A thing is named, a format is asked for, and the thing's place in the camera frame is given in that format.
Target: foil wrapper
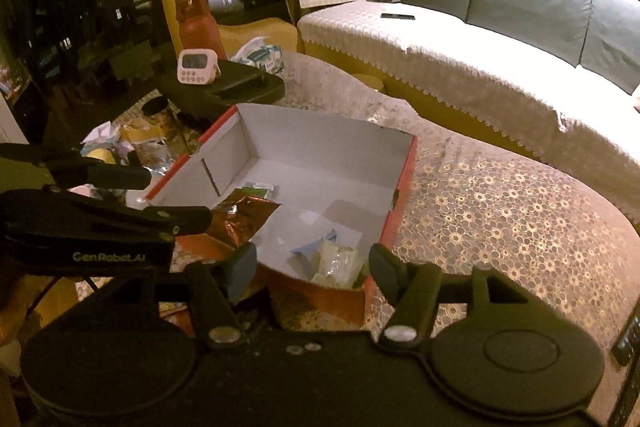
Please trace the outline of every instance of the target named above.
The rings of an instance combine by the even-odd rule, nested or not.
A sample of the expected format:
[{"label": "foil wrapper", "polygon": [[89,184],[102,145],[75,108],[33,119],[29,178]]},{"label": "foil wrapper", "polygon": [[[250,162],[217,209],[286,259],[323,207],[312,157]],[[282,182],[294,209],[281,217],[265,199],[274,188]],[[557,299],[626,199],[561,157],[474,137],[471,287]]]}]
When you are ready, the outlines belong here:
[{"label": "foil wrapper", "polygon": [[211,225],[206,233],[232,248],[239,248],[254,237],[278,206],[236,188],[211,209]]}]

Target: cardboard box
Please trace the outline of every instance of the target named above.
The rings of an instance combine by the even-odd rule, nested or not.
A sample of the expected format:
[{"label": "cardboard box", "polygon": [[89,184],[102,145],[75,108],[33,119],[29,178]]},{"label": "cardboard box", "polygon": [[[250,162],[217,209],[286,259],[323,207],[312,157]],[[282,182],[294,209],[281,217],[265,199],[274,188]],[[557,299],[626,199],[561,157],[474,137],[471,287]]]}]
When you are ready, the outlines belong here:
[{"label": "cardboard box", "polygon": [[200,143],[151,190],[151,204],[212,208],[246,182],[274,185],[281,206],[254,236],[257,276],[361,325],[375,292],[372,279],[358,289],[317,286],[291,250],[331,229],[338,243],[363,255],[376,242],[392,247],[409,195],[415,136],[332,114],[244,103]]}]

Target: red water bottle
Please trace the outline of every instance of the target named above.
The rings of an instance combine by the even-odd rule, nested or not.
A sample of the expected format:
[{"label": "red water bottle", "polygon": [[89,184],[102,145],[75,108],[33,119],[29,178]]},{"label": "red water bottle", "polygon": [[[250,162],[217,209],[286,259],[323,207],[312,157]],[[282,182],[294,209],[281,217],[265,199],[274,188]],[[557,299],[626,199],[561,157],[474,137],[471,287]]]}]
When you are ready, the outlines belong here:
[{"label": "red water bottle", "polygon": [[180,23],[180,40],[185,50],[214,50],[218,58],[226,60],[218,23],[207,0],[175,0],[175,17]]}]

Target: digital timer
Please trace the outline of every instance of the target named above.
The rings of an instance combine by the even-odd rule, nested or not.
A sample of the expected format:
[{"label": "digital timer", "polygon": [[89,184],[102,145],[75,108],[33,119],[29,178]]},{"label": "digital timer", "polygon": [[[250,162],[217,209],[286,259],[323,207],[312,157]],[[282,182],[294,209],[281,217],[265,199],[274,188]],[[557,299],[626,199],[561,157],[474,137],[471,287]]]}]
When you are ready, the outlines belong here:
[{"label": "digital timer", "polygon": [[206,86],[220,76],[218,56],[213,50],[183,50],[178,56],[178,81]]}]

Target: table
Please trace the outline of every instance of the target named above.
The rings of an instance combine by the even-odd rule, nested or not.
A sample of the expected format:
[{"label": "table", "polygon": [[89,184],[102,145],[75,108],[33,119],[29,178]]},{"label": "table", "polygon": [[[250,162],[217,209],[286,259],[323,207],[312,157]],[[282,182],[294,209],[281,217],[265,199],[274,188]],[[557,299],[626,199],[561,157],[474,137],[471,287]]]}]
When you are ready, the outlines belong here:
[{"label": "table", "polygon": [[[326,62],[292,52],[283,52],[283,58],[279,75],[287,94],[278,105],[332,112],[418,137],[412,195],[396,255],[465,274],[476,263],[489,263],[609,349],[640,289],[640,237],[609,201],[554,168],[437,126],[404,100],[369,89]],[[178,248],[174,267],[194,260]],[[273,298],[281,320],[291,327],[352,327],[286,295]],[[379,334],[392,311],[378,295],[367,328]],[[460,305],[441,307],[434,330],[464,314]],[[590,408],[602,423],[625,376],[608,356],[606,364]]]}]

